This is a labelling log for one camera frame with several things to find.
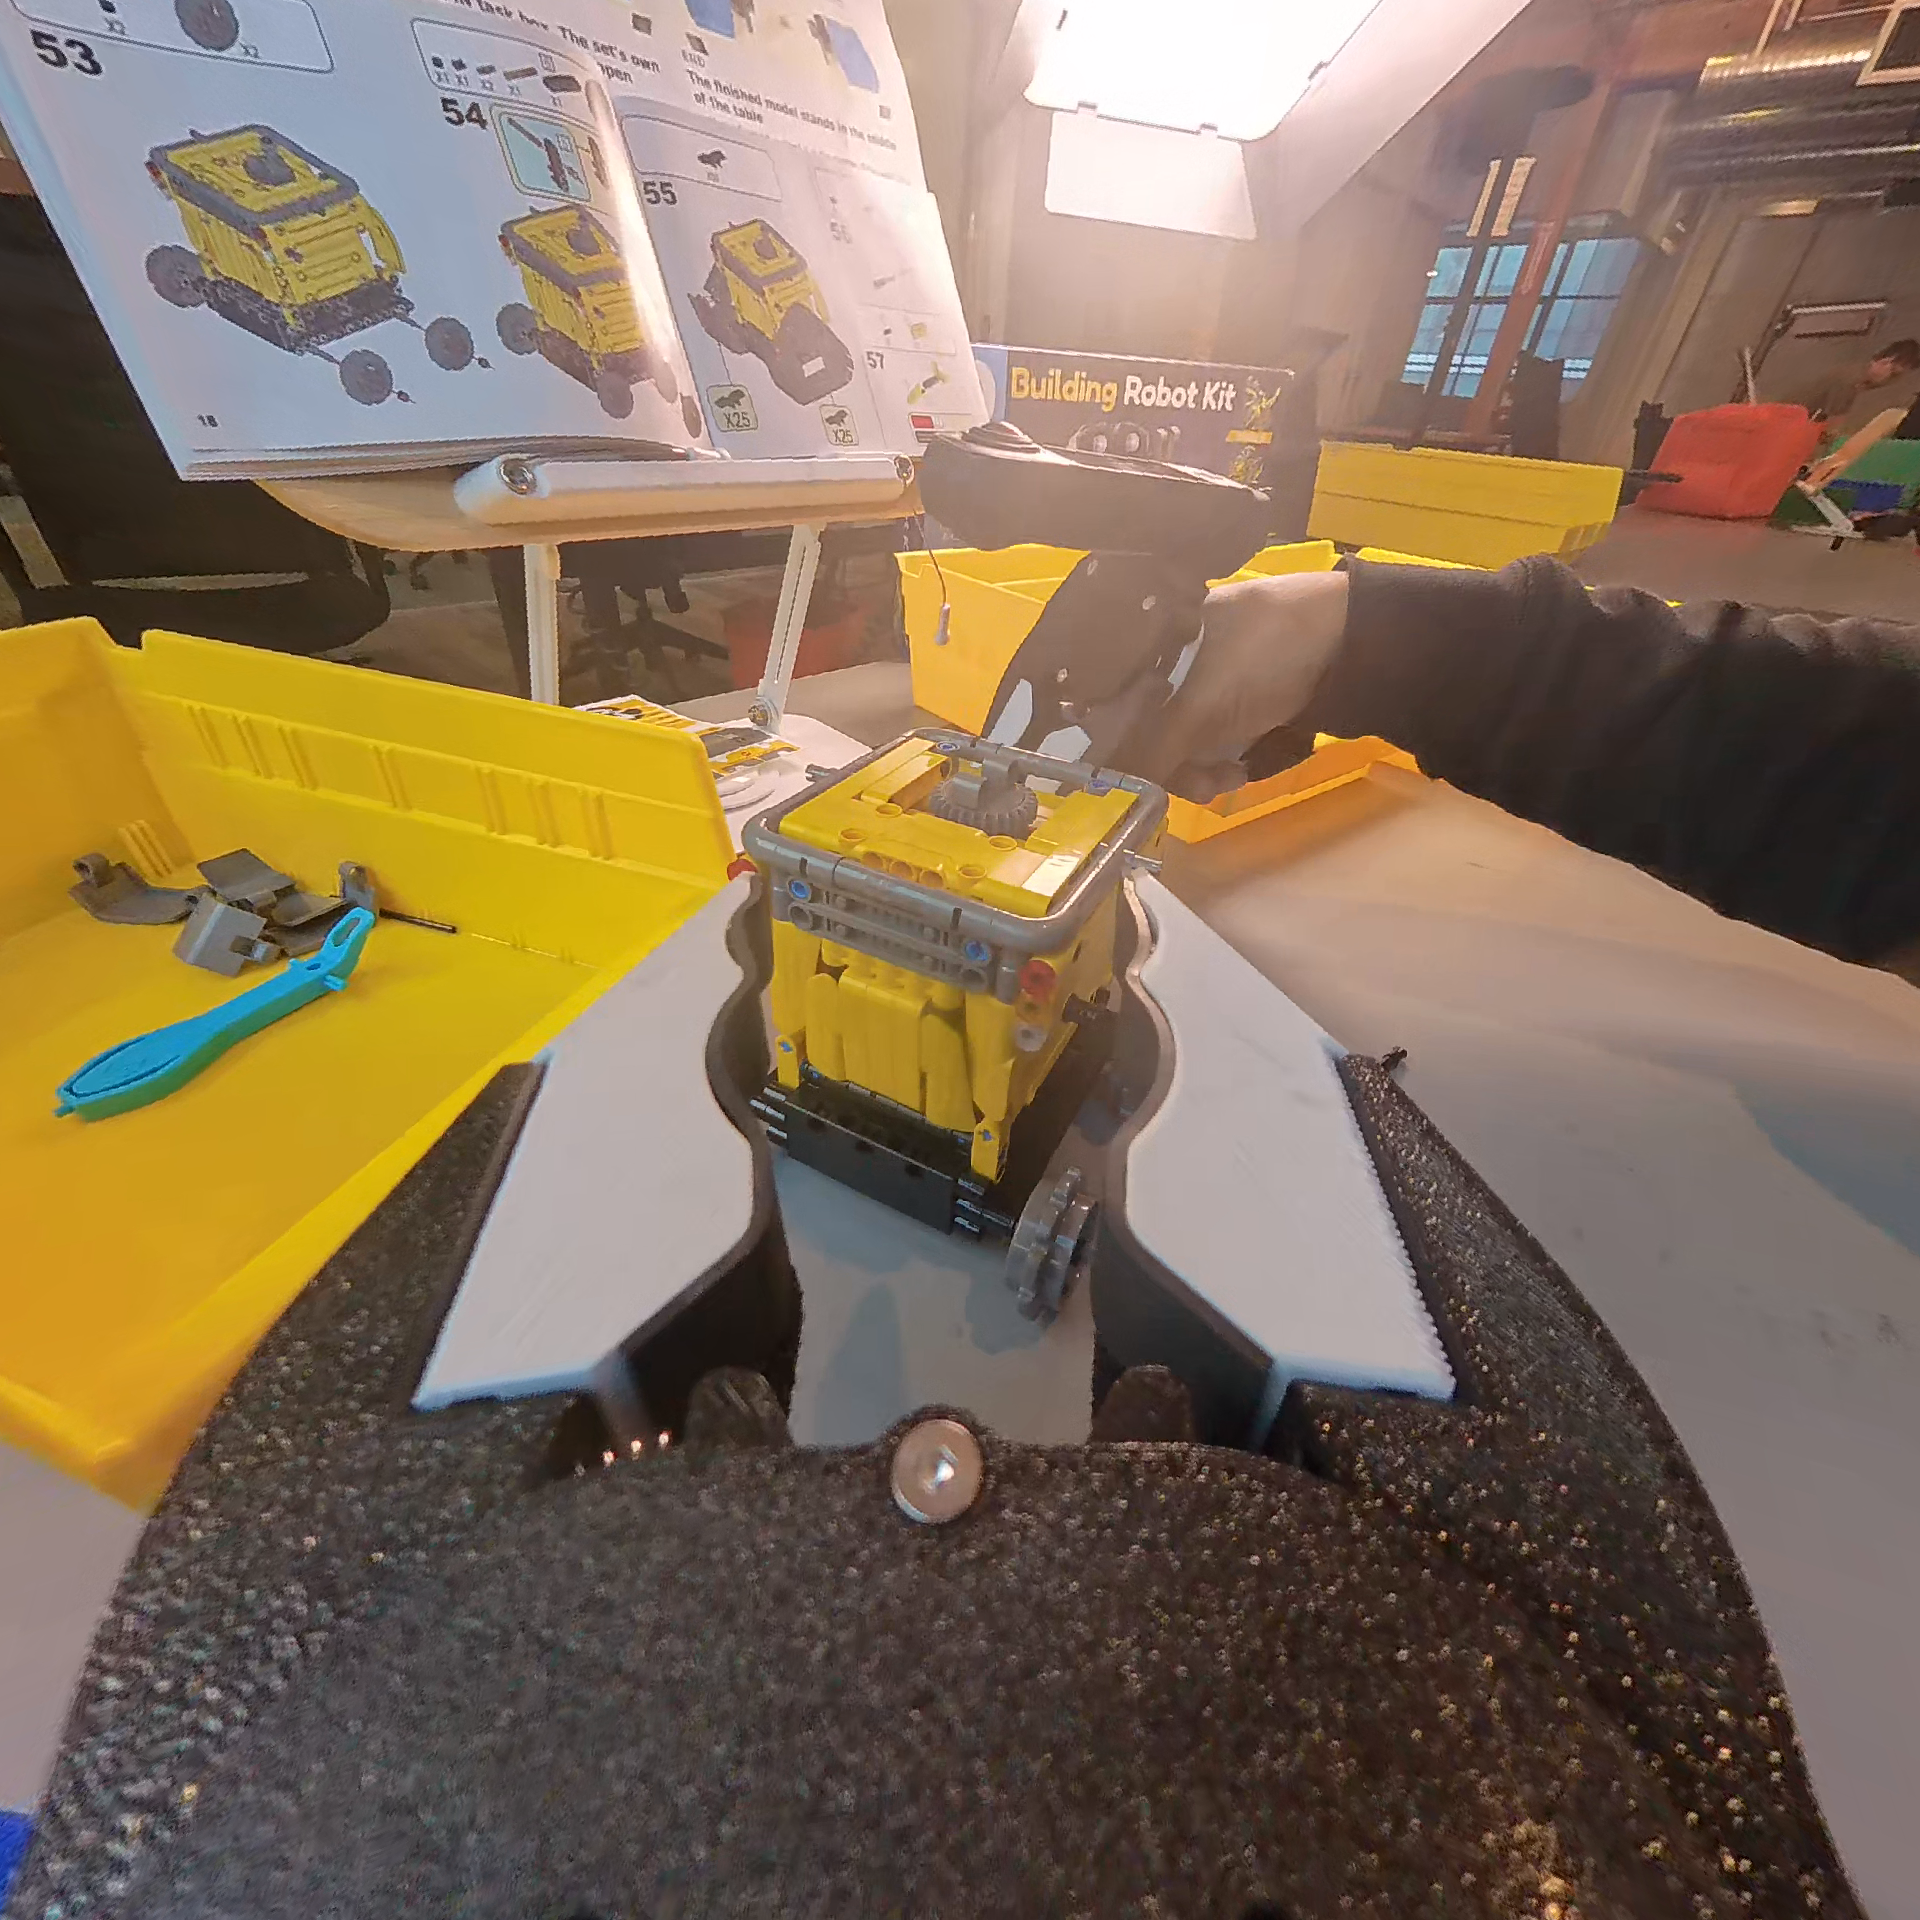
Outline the person's right forearm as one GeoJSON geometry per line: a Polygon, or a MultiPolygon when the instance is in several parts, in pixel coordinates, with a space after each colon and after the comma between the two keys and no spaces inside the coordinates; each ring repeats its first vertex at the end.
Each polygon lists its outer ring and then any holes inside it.
{"type": "Polygon", "coordinates": [[[1350,561],[1306,718],[1718,915],[1915,958],[1918,633],[1586,588],[1551,561],[1350,561]]]}

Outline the printed sticker sheet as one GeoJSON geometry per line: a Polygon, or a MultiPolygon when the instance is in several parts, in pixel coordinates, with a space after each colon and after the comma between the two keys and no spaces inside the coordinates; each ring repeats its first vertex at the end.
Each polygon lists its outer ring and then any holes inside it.
{"type": "Polygon", "coordinates": [[[576,710],[622,723],[669,732],[691,738],[706,755],[709,768],[719,788],[750,782],[778,762],[791,762],[800,750],[793,740],[746,718],[711,720],[679,710],[653,705],[640,696],[618,696],[576,710]]]}

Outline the grey desk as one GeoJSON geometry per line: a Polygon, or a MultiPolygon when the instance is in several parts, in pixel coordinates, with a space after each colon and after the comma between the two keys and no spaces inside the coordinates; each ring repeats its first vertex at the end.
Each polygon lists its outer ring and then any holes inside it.
{"type": "MultiPolygon", "coordinates": [[[[1874,1916],[1915,1916],[1915,993],[1414,775],[1168,887],[1406,1088],[1693,1451],[1874,1916]]],[[[30,1809],[130,1507],[5,1441],[5,1809],[30,1809]]]]}

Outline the teal brick separator tool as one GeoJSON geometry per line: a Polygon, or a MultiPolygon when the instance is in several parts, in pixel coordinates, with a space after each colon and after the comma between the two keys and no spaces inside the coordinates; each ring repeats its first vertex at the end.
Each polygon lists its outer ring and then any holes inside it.
{"type": "Polygon", "coordinates": [[[91,1057],[58,1083],[55,1115],[106,1121],[178,1094],[256,1033],[345,993],[375,924],[377,913],[355,906],[336,921],[320,950],[285,962],[265,984],[91,1057]]]}

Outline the white instruction booklet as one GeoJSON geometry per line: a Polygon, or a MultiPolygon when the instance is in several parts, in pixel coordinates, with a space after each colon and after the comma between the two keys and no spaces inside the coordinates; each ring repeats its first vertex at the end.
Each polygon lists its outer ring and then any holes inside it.
{"type": "Polygon", "coordinates": [[[606,120],[438,94],[386,6],[469,2],[1,8],[5,132],[179,478],[986,420],[928,186],[649,177],[606,120]]]}

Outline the grey brick parts in bin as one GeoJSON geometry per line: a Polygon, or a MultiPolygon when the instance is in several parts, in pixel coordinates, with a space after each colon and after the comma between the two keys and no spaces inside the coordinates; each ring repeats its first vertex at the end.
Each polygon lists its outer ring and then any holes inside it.
{"type": "Polygon", "coordinates": [[[315,956],[354,911],[377,919],[451,936],[456,927],[400,913],[377,897],[369,868],[343,862],[330,895],[303,890],[294,876],[237,849],[198,864],[198,882],[163,887],[143,880],[106,854],[72,862],[67,897],[95,921],[114,927],[178,927],[174,953],[194,970],[240,976],[315,956]]]}

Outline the person's right hand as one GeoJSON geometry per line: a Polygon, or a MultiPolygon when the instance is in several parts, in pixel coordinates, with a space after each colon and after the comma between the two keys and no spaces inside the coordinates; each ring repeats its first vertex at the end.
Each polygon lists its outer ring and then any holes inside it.
{"type": "Polygon", "coordinates": [[[1210,803],[1311,748],[1304,720],[1349,622],[1339,569],[1227,583],[1207,596],[1197,650],[1133,750],[1141,777],[1210,803]]]}

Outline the yellow plastic storage bin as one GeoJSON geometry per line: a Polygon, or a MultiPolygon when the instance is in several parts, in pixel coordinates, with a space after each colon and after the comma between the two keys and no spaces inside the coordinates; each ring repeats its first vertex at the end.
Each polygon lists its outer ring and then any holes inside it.
{"type": "Polygon", "coordinates": [[[1325,439],[1306,538],[1481,569],[1573,563],[1613,523],[1622,480],[1615,467],[1325,439]]]}
{"type": "Polygon", "coordinates": [[[733,858],[701,748],[614,718],[86,620],[1,638],[1,1427],[130,1507],[499,1066],[669,938],[733,858]],[[343,994],[111,1121],[109,1046],[242,993],[174,928],[95,921],[72,862],[197,882],[237,849],[379,919],[343,994]]]}
{"type": "MultiPolygon", "coordinates": [[[[1078,561],[1080,554],[1048,545],[897,555],[915,706],[981,737],[1006,666],[1078,561]]],[[[1357,782],[1377,767],[1419,768],[1377,737],[1318,735],[1310,755],[1209,806],[1170,800],[1168,835],[1202,843],[1357,782]]]]}

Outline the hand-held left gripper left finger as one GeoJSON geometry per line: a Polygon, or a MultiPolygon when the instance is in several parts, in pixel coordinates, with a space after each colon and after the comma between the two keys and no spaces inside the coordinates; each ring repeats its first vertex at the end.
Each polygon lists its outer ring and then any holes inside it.
{"type": "Polygon", "coordinates": [[[414,1410],[582,1400],[611,1450],[680,1434],[719,1371],[791,1410],[801,1295],[754,1111],[771,1070],[762,897],[727,880],[541,1048],[414,1410]]]}

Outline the white printed task sheet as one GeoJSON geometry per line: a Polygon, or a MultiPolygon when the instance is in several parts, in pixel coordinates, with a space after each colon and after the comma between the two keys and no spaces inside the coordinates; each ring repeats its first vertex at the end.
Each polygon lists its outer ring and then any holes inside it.
{"type": "Polygon", "coordinates": [[[386,6],[429,86],[623,136],[632,167],[771,198],[774,148],[922,186],[881,6],[386,6]]]}

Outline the red plastic crate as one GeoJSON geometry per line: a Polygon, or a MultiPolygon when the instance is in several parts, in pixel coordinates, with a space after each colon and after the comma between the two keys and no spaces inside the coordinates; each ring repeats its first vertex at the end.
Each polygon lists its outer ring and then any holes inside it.
{"type": "Polygon", "coordinates": [[[1737,400],[1680,414],[1645,464],[1639,508],[1669,518],[1762,522],[1822,444],[1797,402],[1737,400]]]}

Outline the ceiling light panel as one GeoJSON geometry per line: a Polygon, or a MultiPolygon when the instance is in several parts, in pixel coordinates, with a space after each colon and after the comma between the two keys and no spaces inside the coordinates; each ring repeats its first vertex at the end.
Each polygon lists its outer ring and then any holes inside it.
{"type": "Polygon", "coordinates": [[[1238,143],[1269,136],[1374,2],[1055,6],[1030,105],[1238,143]]]}

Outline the blue toy kit box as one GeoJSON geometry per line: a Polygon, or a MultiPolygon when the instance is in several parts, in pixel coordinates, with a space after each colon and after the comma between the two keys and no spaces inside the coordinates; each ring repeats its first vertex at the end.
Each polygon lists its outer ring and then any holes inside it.
{"type": "Polygon", "coordinates": [[[1141,354],[976,344],[991,420],[1043,448],[1178,464],[1266,484],[1290,374],[1141,354]]]}

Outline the grey toothed wheel hub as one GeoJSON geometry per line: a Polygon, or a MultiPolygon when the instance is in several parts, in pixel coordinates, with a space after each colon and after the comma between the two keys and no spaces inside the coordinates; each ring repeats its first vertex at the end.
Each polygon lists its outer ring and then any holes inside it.
{"type": "Polygon", "coordinates": [[[1096,1193],[1067,1163],[1030,1193],[1008,1241],[1002,1279],[1019,1315],[1051,1327],[1087,1267],[1096,1235],[1096,1193]]]}

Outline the white book stand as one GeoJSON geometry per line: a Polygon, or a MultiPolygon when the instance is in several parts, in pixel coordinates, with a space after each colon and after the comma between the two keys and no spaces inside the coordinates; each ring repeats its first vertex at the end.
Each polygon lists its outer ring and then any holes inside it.
{"type": "Polygon", "coordinates": [[[784,718],[824,528],[920,518],[918,468],[897,454],[679,463],[498,454],[470,468],[267,478],[282,508],[400,554],[518,548],[520,652],[531,705],[559,705],[567,545],[791,530],[770,652],[746,723],[798,743],[784,718]]]}

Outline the large paned window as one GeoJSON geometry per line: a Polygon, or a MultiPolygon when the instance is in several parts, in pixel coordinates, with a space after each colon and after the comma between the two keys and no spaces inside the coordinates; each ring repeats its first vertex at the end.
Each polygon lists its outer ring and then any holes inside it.
{"type": "MultiPolygon", "coordinates": [[[[1489,246],[1479,266],[1477,291],[1455,336],[1445,398],[1469,400],[1489,363],[1504,312],[1519,284],[1528,239],[1518,233],[1489,246]]],[[[1563,369],[1561,394],[1573,400],[1593,371],[1602,338],[1613,322],[1624,289],[1647,246],[1615,224],[1577,217],[1555,242],[1537,312],[1526,322],[1522,350],[1563,369]]],[[[1438,350],[1448,332],[1471,242],[1450,233],[1430,264],[1426,297],[1419,307],[1398,379],[1423,390],[1438,350]]]]}

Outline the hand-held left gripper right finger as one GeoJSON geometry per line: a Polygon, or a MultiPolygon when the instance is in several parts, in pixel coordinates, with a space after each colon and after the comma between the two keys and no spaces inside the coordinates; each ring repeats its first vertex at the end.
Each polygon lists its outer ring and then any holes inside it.
{"type": "Polygon", "coordinates": [[[1294,1386],[1453,1401],[1349,1051],[1160,880],[1127,906],[1130,1110],[1101,1171],[1096,1353],[1170,1374],[1224,1450],[1266,1450],[1294,1386]]]}

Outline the yellow black toy brick vehicle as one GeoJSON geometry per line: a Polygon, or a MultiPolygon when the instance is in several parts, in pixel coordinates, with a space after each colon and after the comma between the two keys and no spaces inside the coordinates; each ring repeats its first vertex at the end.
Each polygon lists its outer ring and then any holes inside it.
{"type": "Polygon", "coordinates": [[[784,1152],[934,1232],[1008,1241],[1112,1048],[1122,884],[1163,792],[946,730],[746,824],[784,1152]]]}

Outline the black office chair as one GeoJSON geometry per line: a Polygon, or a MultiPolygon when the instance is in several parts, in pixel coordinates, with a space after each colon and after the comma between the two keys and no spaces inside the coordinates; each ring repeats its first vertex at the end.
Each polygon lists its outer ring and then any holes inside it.
{"type": "Polygon", "coordinates": [[[56,572],[33,583],[5,522],[5,580],[27,626],[88,618],[122,647],[179,633],[326,656],[392,610],[377,551],[248,483],[35,489],[23,510],[56,572]]]}

